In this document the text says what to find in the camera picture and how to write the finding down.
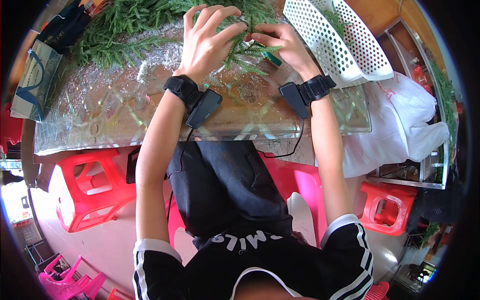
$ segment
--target glass table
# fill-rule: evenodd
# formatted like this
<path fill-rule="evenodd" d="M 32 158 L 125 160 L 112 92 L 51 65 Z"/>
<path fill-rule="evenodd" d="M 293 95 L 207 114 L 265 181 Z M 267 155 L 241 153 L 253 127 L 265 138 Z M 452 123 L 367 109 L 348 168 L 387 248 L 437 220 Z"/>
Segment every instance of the glass table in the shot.
<path fill-rule="evenodd" d="M 283 4 L 274 5 L 279 12 Z M 181 41 L 182 22 L 143 33 Z M 163 86 L 180 64 L 180 43 L 168 43 L 146 52 L 136 66 L 103 70 L 93 64 L 70 68 L 62 76 L 54 101 L 35 129 L 34 153 L 48 155 L 81 150 L 138 145 L 164 93 Z M 59 67 L 65 68 L 67 60 Z M 192 135 L 195 140 L 245 140 L 298 137 L 301 120 L 278 91 L 286 82 L 302 83 L 288 64 L 280 67 L 257 61 L 268 76 L 244 72 L 238 66 L 213 71 L 201 83 L 221 94 L 219 108 Z M 367 99 L 362 86 L 332 89 L 331 101 L 343 135 L 371 131 Z M 184 140 L 189 129 L 181 130 Z M 311 134 L 305 121 L 304 136 Z"/>

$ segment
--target finger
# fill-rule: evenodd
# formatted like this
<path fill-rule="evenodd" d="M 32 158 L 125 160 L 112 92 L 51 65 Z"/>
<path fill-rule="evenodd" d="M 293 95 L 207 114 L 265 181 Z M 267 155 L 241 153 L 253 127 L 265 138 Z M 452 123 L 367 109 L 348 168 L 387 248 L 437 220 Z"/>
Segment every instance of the finger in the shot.
<path fill-rule="evenodd" d="M 256 42 L 259 42 L 265 46 L 283 46 L 284 40 L 279 38 L 274 38 L 268 35 L 261 33 L 252 33 L 252 39 Z"/>
<path fill-rule="evenodd" d="M 235 35 L 239 34 L 247 30 L 247 25 L 243 22 L 238 22 L 230 25 L 229 27 L 225 28 L 224 30 L 220 31 L 216 36 L 214 36 L 214 40 L 218 43 L 225 44 L 230 39 L 232 39 Z"/>
<path fill-rule="evenodd" d="M 227 42 L 220 50 L 219 55 L 222 57 L 222 60 L 225 60 L 225 58 L 227 58 L 228 54 L 230 53 L 230 49 L 232 48 L 232 45 L 233 41 Z"/>
<path fill-rule="evenodd" d="M 205 30 L 215 31 L 216 28 L 222 23 L 225 18 L 230 16 L 240 16 L 241 11 L 236 8 L 235 6 L 228 6 L 222 9 L 217 10 L 213 13 L 213 15 L 208 19 L 207 23 L 205 24 Z"/>
<path fill-rule="evenodd" d="M 183 15 L 183 27 L 185 28 L 185 31 L 191 30 L 193 28 L 193 16 L 205 7 L 207 7 L 206 4 L 193 6 Z"/>
<path fill-rule="evenodd" d="M 287 24 L 258 24 L 255 27 L 257 31 L 263 31 L 267 33 L 275 33 L 277 37 L 281 38 L 282 35 L 288 30 L 289 25 Z"/>
<path fill-rule="evenodd" d="M 252 34 L 249 32 L 243 39 L 245 42 L 250 42 L 252 40 Z"/>
<path fill-rule="evenodd" d="M 207 23 L 212 14 L 222 8 L 224 8 L 223 5 L 214 5 L 203 9 L 200 13 L 200 16 L 198 16 L 197 22 L 195 23 L 195 28 L 202 28 L 205 26 L 205 23 Z"/>

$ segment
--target tiled floor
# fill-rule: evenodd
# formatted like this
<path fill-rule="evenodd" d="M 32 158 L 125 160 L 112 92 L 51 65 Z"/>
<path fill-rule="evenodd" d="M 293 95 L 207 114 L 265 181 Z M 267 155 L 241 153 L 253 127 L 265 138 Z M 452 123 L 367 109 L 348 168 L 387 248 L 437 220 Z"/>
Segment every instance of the tiled floor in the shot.
<path fill-rule="evenodd" d="M 296 140 L 279 143 L 255 142 L 257 148 L 276 155 L 293 149 Z M 312 139 L 303 138 L 293 161 L 314 164 Z M 353 201 L 354 213 L 361 216 L 366 194 L 360 191 L 364 177 L 347 179 L 349 194 Z M 124 206 L 118 212 L 118 219 L 76 233 L 67 233 L 60 225 L 55 207 L 55 186 L 50 185 L 50 193 L 32 189 L 32 198 L 38 221 L 53 251 L 60 252 L 69 264 L 73 264 L 81 255 L 87 264 L 80 264 L 78 272 L 94 277 L 98 272 L 107 275 L 107 281 L 99 292 L 98 299 L 106 299 L 112 287 L 133 295 L 132 250 L 135 244 L 135 202 Z M 399 237 L 387 236 L 368 231 L 368 240 L 374 257 L 373 277 L 375 282 L 391 278 L 400 260 L 405 234 Z"/>

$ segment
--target perforated basket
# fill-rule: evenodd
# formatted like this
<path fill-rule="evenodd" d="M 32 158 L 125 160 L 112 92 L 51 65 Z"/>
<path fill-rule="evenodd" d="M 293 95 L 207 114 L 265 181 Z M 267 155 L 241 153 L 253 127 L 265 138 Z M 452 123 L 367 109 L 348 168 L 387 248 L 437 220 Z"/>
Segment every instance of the perforated basket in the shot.
<path fill-rule="evenodd" d="M 344 26 L 345 40 L 340 38 L 320 10 L 333 12 L 333 5 Z M 382 48 L 357 14 L 342 0 L 286 0 L 283 14 L 317 58 L 336 88 L 363 84 L 393 77 L 393 70 Z"/>

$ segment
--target hand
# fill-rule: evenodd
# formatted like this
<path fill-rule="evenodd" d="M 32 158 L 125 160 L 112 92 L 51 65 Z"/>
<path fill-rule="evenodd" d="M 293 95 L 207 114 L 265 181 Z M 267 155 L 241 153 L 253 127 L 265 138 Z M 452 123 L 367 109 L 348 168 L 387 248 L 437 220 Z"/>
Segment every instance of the hand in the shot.
<path fill-rule="evenodd" d="M 193 26 L 193 16 L 202 11 Z M 211 71 L 217 68 L 227 57 L 232 47 L 229 42 L 236 34 L 247 30 L 245 23 L 235 23 L 215 34 L 216 28 L 229 16 L 240 16 L 241 12 L 235 6 L 224 7 L 206 4 L 194 6 L 183 16 L 183 53 L 180 67 L 173 76 L 186 75 L 197 84 Z"/>
<path fill-rule="evenodd" d="M 321 74 L 290 25 L 260 24 L 255 27 L 255 30 L 268 34 L 275 33 L 277 38 L 260 33 L 249 33 L 245 41 L 253 39 L 265 46 L 282 46 L 278 53 L 305 81 Z"/>

